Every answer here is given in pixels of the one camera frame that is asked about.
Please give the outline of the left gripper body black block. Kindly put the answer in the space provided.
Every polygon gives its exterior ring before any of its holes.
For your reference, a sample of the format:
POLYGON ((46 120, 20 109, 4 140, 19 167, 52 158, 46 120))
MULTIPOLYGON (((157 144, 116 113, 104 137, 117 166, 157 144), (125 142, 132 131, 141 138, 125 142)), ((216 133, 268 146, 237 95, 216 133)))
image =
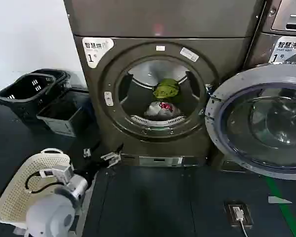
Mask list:
POLYGON ((107 167, 106 160, 91 160, 88 161, 85 166, 80 169, 75 170, 75 174, 83 177, 88 185, 92 184, 92 181, 95 175, 98 173, 99 170, 107 167))

